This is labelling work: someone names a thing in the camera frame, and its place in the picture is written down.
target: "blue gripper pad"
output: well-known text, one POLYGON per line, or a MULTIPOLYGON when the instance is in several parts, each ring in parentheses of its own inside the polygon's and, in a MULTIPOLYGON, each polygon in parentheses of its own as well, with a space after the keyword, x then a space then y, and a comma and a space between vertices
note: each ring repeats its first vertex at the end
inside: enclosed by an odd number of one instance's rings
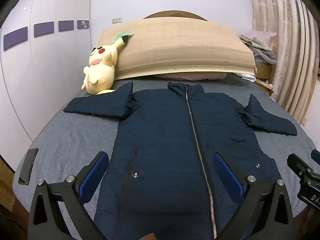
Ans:
POLYGON ((245 193, 243 185, 237 179, 235 174, 232 172, 219 153, 216 153, 213 156, 213 166, 231 200, 234 203, 241 204, 244 200, 245 193))
POLYGON ((320 152, 316 149, 311 152, 311 159, 313 159, 318 165, 320 165, 320 152))
POLYGON ((92 199, 93 194, 102 180, 108 166, 109 156, 104 152, 79 186, 79 203, 85 204, 92 199))

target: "gray bed sheet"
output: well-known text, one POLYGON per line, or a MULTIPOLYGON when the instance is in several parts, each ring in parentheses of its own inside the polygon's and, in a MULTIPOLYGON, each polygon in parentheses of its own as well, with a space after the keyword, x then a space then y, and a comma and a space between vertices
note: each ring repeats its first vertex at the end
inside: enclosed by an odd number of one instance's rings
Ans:
MULTIPOLYGON (((129 81, 133 81, 133 90, 139 91, 167 88, 170 80, 153 77, 119 80, 114 82, 113 89, 117 89, 129 81)), ((310 157, 315 145, 294 118, 278 103, 274 102, 268 96, 268 93, 259 86, 232 74, 228 74, 223 80, 172 82, 182 82, 190 85, 201 84, 205 92, 225 93, 244 106, 248 104, 250 94, 253 94, 267 112, 289 119, 295 124, 298 131, 297 136, 262 131, 255 131, 255 134, 262 151, 276 161, 288 189, 293 215, 298 215, 306 205, 297 198, 300 184, 298 177, 287 167, 287 157, 291 153, 296 153, 315 172, 320 173, 320 168, 310 157)), ((88 94, 86 91, 81 91, 77 97, 81 96, 88 96, 88 94)), ((111 158, 117 127, 118 121, 114 119, 64 113, 62 110, 58 112, 30 147, 39 148, 39 152, 34 162, 28 186, 18 184, 24 158, 16 170, 12 187, 18 200, 29 211, 36 183, 39 179, 45 179, 48 183, 55 183, 63 181, 69 175, 76 175, 83 166, 91 162, 99 151, 105 151, 111 158)), ((91 218, 95 214, 99 189, 100 185, 92 200, 84 205, 91 218)), ((80 239, 63 203, 60 204, 60 208, 72 236, 80 239)))

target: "pillow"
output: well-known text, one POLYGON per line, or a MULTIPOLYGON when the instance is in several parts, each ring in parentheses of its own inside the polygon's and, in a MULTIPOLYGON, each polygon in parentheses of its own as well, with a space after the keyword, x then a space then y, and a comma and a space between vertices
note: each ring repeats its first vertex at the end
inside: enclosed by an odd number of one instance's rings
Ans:
POLYGON ((215 79, 224 79, 227 76, 226 72, 179 72, 179 73, 167 73, 167 74, 159 74, 154 75, 158 78, 169 78, 169 79, 177 79, 177 80, 215 80, 215 79))
POLYGON ((125 31, 133 36, 118 51, 115 80, 177 72, 254 74, 252 51, 227 26, 183 17, 142 19, 102 31, 97 46, 125 31))

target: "puffer jacket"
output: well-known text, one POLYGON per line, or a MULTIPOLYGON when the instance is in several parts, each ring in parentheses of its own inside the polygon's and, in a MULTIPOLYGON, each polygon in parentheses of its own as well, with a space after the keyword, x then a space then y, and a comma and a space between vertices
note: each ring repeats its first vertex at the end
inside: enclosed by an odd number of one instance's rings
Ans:
POLYGON ((107 239, 150 233, 158 240, 216 237, 238 207, 214 170, 216 152, 257 180, 280 178, 253 128, 287 135, 297 130, 264 111, 253 95, 243 107, 225 94, 205 93, 201 85, 132 88, 130 82, 112 93, 75 98, 64 109, 120 118, 94 217, 107 239))

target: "pink pillow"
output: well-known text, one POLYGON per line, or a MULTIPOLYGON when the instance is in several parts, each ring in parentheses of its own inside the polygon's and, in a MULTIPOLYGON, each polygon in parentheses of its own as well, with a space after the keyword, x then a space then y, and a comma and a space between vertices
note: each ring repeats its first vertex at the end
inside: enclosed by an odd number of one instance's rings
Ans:
POLYGON ((224 79, 227 76, 226 72, 178 72, 178 73, 167 73, 154 75, 159 78, 168 78, 168 79, 177 79, 177 80, 215 80, 215 79, 224 79))

